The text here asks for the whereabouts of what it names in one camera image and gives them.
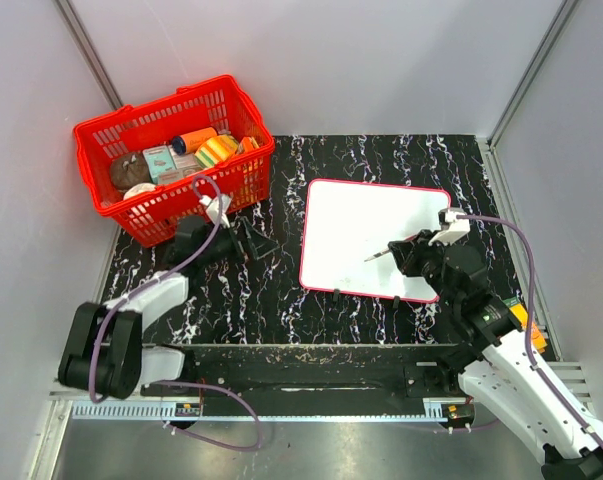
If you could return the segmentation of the pink framed whiteboard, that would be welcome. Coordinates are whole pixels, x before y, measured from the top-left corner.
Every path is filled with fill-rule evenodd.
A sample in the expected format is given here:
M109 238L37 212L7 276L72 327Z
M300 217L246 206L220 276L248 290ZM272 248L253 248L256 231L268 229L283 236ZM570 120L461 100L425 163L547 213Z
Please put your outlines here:
M439 227L451 205L442 189L315 179L308 187L299 282L308 290L434 303L421 277L408 278L391 254L374 259L388 243Z

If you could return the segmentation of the red whiteboard marker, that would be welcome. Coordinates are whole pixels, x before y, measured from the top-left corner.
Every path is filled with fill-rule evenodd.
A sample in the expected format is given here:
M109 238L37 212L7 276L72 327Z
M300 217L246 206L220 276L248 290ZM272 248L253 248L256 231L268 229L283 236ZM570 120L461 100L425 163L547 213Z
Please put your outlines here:
M379 252L377 252L377 253L375 253L375 254L373 254L373 255L369 256L368 258L366 258L366 259L364 260L364 262L370 262L370 261L376 260L376 259L378 259L378 258L381 258L381 257L383 257L383 256L387 255L388 253L390 253L390 249L387 249L387 248L386 248L386 249L384 249L384 250L382 250L382 251L379 251Z

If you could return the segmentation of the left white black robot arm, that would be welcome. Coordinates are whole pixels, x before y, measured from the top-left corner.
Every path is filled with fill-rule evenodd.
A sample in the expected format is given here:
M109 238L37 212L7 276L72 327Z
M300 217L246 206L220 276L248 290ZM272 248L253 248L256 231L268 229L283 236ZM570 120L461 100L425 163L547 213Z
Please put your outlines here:
M124 400L144 384L163 381L176 395L192 392L196 369L173 347L143 346L145 330L189 298L200 271L221 260L256 261L278 249L246 219L217 226L203 217L182 219L164 256L164 271L119 298L77 307L57 370L64 386L92 401Z

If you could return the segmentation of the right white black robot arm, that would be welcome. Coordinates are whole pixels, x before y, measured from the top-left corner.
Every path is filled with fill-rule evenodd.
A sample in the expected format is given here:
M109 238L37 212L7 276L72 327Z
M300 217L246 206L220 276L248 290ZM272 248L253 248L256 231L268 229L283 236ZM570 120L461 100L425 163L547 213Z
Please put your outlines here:
M441 357L437 387L485 406L534 455L546 479L603 479L603 422L565 386L490 289L482 256L423 230L388 245L398 270L444 303L460 345Z

